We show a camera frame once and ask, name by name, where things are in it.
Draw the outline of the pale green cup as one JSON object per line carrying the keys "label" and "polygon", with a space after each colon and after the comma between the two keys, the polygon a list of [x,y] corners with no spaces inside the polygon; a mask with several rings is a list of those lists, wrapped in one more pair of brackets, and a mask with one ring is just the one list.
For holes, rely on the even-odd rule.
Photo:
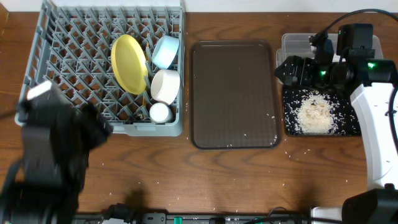
{"label": "pale green cup", "polygon": [[150,120],[162,124],[172,120],[173,115],[171,109],[164,103],[155,103],[149,110]]}

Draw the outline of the yellow round plate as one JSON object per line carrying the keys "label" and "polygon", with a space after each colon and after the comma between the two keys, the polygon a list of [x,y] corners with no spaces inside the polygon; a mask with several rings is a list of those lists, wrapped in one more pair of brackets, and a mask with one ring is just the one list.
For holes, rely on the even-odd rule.
{"label": "yellow round plate", "polygon": [[111,66],[118,84],[125,91],[140,95],[146,90],[146,57],[134,37],[123,34],[113,43]]}

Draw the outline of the white pink bowl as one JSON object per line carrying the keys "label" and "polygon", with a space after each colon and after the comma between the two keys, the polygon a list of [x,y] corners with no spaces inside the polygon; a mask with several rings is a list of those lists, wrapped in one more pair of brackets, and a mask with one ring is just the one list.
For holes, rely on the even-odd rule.
{"label": "white pink bowl", "polygon": [[178,95],[180,75],[176,70],[159,70],[152,79],[150,93],[155,101],[171,105]]}

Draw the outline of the light blue bowl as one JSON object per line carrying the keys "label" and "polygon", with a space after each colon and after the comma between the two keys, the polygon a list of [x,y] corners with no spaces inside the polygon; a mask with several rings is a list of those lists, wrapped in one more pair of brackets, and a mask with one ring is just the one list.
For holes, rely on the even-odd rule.
{"label": "light blue bowl", "polygon": [[168,69],[179,48],[179,39],[168,35],[162,36],[156,43],[152,54],[152,62],[159,69]]}

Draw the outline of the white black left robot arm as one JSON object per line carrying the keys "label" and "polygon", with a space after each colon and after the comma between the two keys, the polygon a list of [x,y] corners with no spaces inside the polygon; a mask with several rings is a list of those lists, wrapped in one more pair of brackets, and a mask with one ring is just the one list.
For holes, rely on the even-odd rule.
{"label": "white black left robot arm", "polygon": [[90,151],[113,127],[91,103],[74,108],[50,81],[30,89],[17,110],[24,153],[4,181],[1,223],[71,223]]}

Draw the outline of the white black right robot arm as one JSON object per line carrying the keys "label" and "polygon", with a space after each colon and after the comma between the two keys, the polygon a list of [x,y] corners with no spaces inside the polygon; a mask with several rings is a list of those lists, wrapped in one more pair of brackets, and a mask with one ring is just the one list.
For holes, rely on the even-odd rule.
{"label": "white black right robot arm", "polygon": [[334,88],[359,121],[367,162],[367,191],[340,207],[315,207],[309,223],[397,223],[397,69],[392,60],[345,58],[319,65],[289,56],[274,75],[292,88]]}

